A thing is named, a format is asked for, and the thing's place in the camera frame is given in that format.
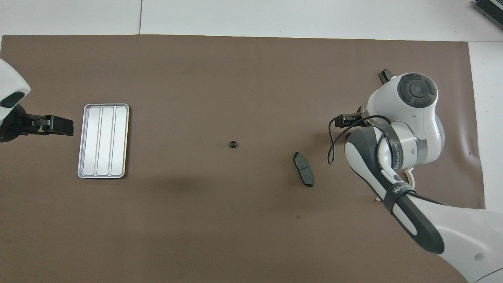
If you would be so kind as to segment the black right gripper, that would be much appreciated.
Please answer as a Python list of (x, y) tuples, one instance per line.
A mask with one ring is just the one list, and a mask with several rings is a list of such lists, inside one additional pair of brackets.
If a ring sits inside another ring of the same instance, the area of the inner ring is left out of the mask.
[(357, 109), (357, 116), (354, 119), (354, 115), (352, 114), (340, 114), (334, 118), (334, 127), (337, 128), (345, 128), (352, 125), (352, 127), (371, 127), (371, 121), (368, 122), (368, 117), (370, 116), (367, 107), (365, 104), (362, 104)]

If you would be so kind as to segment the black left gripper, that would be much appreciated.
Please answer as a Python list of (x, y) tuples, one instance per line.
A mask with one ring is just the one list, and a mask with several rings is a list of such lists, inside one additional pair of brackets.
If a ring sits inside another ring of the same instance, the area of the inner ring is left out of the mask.
[(2, 120), (0, 126), (0, 142), (7, 143), (18, 136), (62, 136), (74, 135), (74, 121), (55, 115), (28, 115), (21, 104), (17, 104)]

